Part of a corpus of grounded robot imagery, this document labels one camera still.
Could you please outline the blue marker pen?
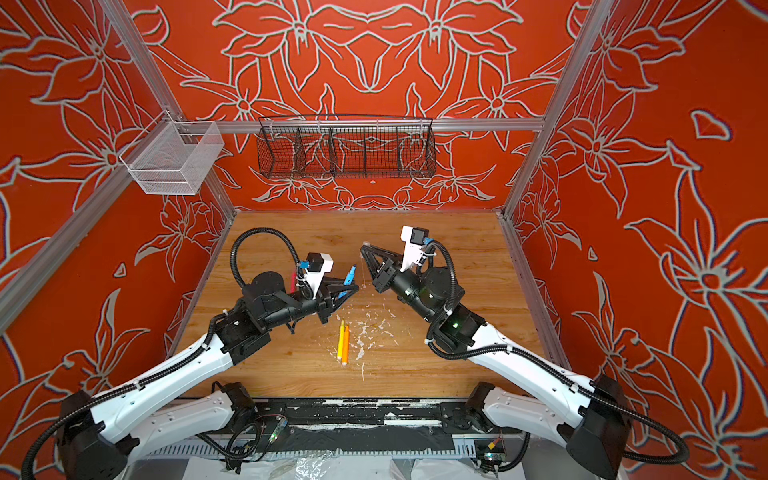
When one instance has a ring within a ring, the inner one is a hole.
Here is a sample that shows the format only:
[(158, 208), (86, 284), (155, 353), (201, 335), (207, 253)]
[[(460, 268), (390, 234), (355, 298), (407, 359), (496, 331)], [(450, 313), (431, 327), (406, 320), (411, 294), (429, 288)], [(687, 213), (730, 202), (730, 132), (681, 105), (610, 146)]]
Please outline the blue marker pen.
[[(344, 286), (351, 286), (351, 285), (353, 285), (354, 284), (354, 280), (355, 280), (355, 275), (356, 275), (356, 266), (353, 265), (350, 268), (350, 270), (348, 271), (348, 273), (347, 273), (347, 275), (346, 275), (346, 277), (345, 277), (345, 279), (343, 281), (343, 285)], [(347, 296), (348, 294), (349, 294), (349, 291), (348, 290), (344, 290), (344, 291), (339, 293), (338, 299), (342, 299), (345, 296)]]

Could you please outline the yellow marker pen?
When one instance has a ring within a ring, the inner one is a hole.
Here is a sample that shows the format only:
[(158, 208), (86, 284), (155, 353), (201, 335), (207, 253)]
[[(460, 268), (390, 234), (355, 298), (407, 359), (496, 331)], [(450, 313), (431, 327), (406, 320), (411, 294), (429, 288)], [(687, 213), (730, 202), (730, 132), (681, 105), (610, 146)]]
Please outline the yellow marker pen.
[(339, 336), (338, 336), (337, 352), (336, 352), (336, 358), (339, 361), (343, 359), (343, 355), (344, 355), (343, 352), (344, 352), (344, 346), (345, 346), (345, 332), (346, 332), (346, 323), (344, 320), (341, 320), (339, 325)]

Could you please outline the orange marker pen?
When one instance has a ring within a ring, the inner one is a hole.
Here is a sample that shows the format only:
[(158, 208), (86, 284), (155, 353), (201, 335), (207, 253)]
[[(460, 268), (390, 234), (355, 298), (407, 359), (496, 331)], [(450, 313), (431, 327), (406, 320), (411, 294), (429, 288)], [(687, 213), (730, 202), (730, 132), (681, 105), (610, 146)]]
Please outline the orange marker pen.
[(343, 365), (348, 364), (349, 348), (350, 348), (350, 331), (349, 331), (349, 327), (345, 325), (343, 330), (342, 347), (341, 347), (341, 363)]

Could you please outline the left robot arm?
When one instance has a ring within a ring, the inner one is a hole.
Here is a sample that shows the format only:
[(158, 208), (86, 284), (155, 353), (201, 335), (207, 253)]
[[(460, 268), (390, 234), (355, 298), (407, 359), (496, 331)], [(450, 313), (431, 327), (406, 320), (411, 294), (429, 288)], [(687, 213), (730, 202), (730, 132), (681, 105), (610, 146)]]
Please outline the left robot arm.
[[(267, 234), (288, 248), (295, 276), (288, 291), (281, 274), (265, 271), (245, 281), (237, 254), (248, 238)], [(42, 447), (53, 440), (69, 479), (115, 479), (145, 455), (198, 434), (246, 427), (255, 408), (240, 384), (218, 394), (176, 407), (169, 404), (191, 387), (240, 364), (266, 346), (272, 330), (293, 330), (309, 316), (327, 323), (355, 295), (355, 274), (344, 279), (330, 273), (334, 261), (311, 252), (300, 259), (282, 232), (257, 227), (242, 233), (230, 252), (230, 268), (242, 295), (234, 307), (214, 316), (206, 333), (181, 351), (136, 378), (94, 396), (78, 391), (65, 399), (59, 418), (30, 446), (20, 476), (35, 476)]]

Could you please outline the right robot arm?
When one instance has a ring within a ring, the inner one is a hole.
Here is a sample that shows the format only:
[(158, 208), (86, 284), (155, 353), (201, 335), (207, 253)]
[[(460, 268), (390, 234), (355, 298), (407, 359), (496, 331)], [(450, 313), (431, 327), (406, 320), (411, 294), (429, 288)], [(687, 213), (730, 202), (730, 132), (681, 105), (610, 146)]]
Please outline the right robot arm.
[(482, 414), (494, 425), (547, 438), (590, 473), (617, 477), (625, 460), (679, 465), (690, 450), (668, 427), (632, 410), (621, 385), (609, 376), (595, 380), (559, 367), (503, 335), (461, 302), (463, 288), (447, 248), (426, 238), (406, 241), (404, 252), (365, 244), (360, 253), (377, 292), (393, 291), (428, 322), (425, 343), (438, 357), (469, 360), (511, 381), (543, 405), (542, 426), (523, 413), (501, 418), (495, 404)]

